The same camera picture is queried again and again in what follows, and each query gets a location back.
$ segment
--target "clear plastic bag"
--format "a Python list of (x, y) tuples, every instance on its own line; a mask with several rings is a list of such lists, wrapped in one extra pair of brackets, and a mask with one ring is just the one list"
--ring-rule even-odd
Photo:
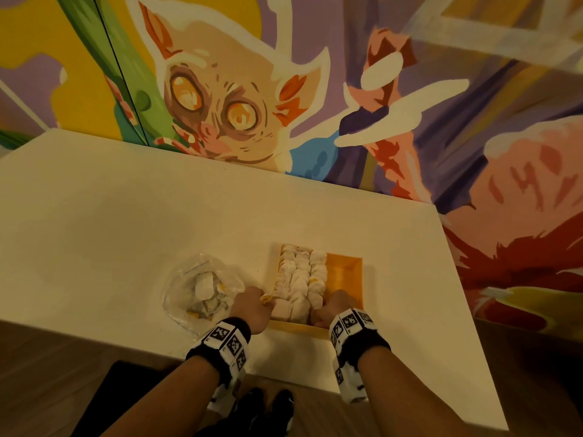
[[(196, 297), (197, 283), (212, 273), (214, 296), (201, 300)], [(214, 324), (229, 316), (234, 297), (245, 291), (245, 284), (219, 259), (197, 253), (176, 267), (164, 290), (163, 307), (177, 323), (197, 337)]]

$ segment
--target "lemur eye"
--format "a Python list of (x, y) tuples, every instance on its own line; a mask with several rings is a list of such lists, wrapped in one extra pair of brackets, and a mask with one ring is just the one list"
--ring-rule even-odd
[(226, 115), (235, 130), (251, 130), (257, 124), (257, 111), (246, 102), (231, 102)]
[(191, 80), (177, 76), (170, 80), (172, 95), (186, 110), (195, 111), (202, 107), (200, 92)]

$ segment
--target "floor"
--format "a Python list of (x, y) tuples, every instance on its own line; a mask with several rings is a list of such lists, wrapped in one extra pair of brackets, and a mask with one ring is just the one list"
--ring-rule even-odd
[[(583, 347), (537, 334), (476, 322), (511, 433), (474, 428), (482, 437), (582, 436), (583, 423), (557, 381), (549, 351), (583, 356)], [(159, 369), (177, 362), (78, 338), (0, 322), (0, 435), (64, 437), (116, 360)], [(378, 436), (366, 403), (256, 376), (274, 393), (295, 393), (291, 436)]]

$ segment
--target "cardboard tray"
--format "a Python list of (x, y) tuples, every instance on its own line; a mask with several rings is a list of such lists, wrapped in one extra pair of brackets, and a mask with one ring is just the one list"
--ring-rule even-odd
[[(344, 290), (356, 299), (356, 307), (363, 308), (363, 260), (361, 257), (351, 257), (327, 253), (326, 291), (324, 292), (324, 304), (328, 303), (332, 293), (336, 290)], [(291, 322), (272, 320), (269, 327), (274, 330), (287, 331), (288, 333), (304, 334), (319, 339), (329, 340), (328, 330), (310, 325), (302, 325)]]

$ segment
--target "hand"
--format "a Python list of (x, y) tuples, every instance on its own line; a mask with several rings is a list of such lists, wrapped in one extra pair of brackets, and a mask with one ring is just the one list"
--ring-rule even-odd
[(335, 291), (326, 305), (318, 310), (312, 310), (310, 316), (312, 325), (329, 328), (334, 317), (354, 307), (356, 307), (356, 300), (352, 296), (344, 290)]
[(243, 319), (251, 329), (251, 334), (263, 332), (271, 319), (271, 312), (275, 307), (275, 301), (269, 301), (265, 305), (261, 303), (263, 290), (256, 286), (248, 286), (243, 293), (235, 296), (235, 302), (231, 307), (230, 316)]

